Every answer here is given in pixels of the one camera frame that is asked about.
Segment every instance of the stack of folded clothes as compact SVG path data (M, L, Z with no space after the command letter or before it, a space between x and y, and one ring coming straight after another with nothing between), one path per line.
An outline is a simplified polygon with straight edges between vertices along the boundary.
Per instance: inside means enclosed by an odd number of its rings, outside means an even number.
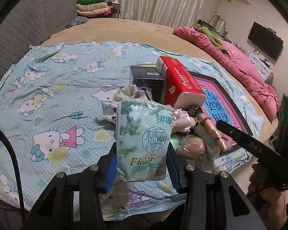
M77 14L91 18L116 18L112 0L77 0Z

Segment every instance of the wall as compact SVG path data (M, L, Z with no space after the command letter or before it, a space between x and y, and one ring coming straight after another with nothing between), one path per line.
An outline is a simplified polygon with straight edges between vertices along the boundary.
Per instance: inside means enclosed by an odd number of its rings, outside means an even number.
M284 41L281 55L277 61L265 53L263 56L272 63L273 85L277 88L278 96L281 99L283 93L288 94L288 24L273 5L268 0L252 0L252 5L236 0L231 0L231 2L228 0L205 1L208 9L201 13L203 20L208 22L214 15L219 15L226 22L228 38L237 42L246 51L259 50L247 39L254 21L277 32L277 36Z

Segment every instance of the pile of items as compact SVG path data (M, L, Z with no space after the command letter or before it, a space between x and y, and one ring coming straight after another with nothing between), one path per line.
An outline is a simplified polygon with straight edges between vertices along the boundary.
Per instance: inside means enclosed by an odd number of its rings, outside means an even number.
M160 56L155 67L131 66L130 85L103 115L116 124L117 172L124 181L163 180L171 141L178 154L199 165L231 149L228 136L201 107L206 95L184 66Z
M112 0L77 0L77 14L91 18L115 18L117 9Z

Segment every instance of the television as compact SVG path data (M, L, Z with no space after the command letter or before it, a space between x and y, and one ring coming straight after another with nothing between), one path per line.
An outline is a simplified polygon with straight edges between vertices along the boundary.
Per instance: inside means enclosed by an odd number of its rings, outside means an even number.
M248 39L275 60L283 49L284 41L273 31L257 22L253 23Z

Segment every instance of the leopard print fabric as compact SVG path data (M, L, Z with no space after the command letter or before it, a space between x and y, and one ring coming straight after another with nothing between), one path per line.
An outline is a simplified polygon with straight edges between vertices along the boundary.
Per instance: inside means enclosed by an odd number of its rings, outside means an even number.
M197 126L200 123L198 114L203 113L203 110L200 108L200 106L191 106L189 109L186 110L186 112L189 114L189 117L194 118L195 126Z

